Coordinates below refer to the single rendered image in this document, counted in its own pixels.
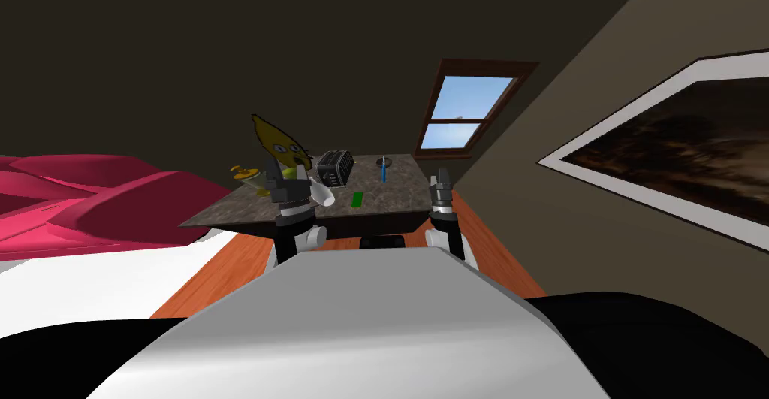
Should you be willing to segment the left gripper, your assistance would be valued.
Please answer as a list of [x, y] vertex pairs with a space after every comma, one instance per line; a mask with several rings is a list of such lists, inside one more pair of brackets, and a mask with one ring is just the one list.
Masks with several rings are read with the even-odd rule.
[[309, 178], [284, 179], [279, 160], [269, 157], [267, 160], [267, 179], [265, 188], [270, 191], [270, 200], [279, 205], [279, 209], [289, 209], [310, 204], [311, 180]]

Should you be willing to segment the dark marbled table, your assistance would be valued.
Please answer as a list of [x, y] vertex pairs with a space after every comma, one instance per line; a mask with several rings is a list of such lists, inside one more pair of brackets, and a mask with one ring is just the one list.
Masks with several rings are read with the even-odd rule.
[[[336, 200], [329, 207], [315, 207], [317, 226], [327, 238], [407, 234], [427, 221], [431, 207], [429, 181], [409, 154], [389, 155], [386, 182], [381, 181], [377, 155], [355, 155], [345, 187], [331, 189]], [[351, 208], [354, 192], [363, 194], [362, 207]], [[183, 228], [220, 228], [240, 234], [271, 238], [279, 207], [260, 197], [251, 186], [241, 186], [221, 200], [181, 223]]]

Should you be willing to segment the bed with red cover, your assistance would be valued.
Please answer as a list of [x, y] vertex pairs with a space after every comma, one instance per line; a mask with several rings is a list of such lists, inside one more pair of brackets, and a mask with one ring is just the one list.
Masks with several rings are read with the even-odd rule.
[[156, 316], [231, 239], [184, 226], [228, 193], [131, 156], [0, 156], [0, 338]]

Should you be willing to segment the white framed dark picture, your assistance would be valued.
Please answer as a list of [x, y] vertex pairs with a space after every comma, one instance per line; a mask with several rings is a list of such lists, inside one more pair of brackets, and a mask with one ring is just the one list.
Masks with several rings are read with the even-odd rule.
[[540, 164], [769, 253], [769, 49], [692, 61]]

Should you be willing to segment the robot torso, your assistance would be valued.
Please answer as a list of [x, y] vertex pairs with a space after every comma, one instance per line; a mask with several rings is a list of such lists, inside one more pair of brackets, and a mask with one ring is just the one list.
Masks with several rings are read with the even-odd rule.
[[609, 399], [531, 304], [435, 247], [303, 252], [87, 399]]

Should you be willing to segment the yellow green funnel shape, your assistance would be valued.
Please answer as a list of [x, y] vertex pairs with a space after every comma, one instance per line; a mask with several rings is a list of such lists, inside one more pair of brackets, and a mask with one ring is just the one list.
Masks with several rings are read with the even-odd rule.
[[[296, 179], [299, 169], [303, 169], [302, 165], [294, 166], [294, 168], [287, 168], [284, 165], [280, 165], [282, 175], [284, 179]], [[238, 180], [244, 186], [251, 186], [255, 189], [256, 194], [260, 197], [266, 197], [270, 194], [270, 191], [265, 188], [265, 182], [267, 179], [267, 170], [262, 168], [244, 168], [241, 165], [234, 165], [231, 168], [234, 173], [234, 179]]]

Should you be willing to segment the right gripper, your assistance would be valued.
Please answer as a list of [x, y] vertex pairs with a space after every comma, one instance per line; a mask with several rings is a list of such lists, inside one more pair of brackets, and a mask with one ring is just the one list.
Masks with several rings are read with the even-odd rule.
[[433, 208], [452, 208], [451, 178], [447, 168], [440, 168], [438, 183], [435, 175], [430, 176], [430, 199]]

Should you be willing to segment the brown framed window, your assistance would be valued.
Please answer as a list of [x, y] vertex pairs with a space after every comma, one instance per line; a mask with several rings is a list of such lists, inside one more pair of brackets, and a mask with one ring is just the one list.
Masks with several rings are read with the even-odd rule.
[[474, 145], [537, 67], [537, 62], [442, 59], [413, 156], [470, 157]]

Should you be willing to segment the black ribbed box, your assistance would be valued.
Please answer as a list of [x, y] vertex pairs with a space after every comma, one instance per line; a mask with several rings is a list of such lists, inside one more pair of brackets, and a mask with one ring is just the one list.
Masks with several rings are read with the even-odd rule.
[[348, 150], [328, 150], [315, 167], [320, 181], [332, 188], [347, 186], [353, 166], [354, 158]]

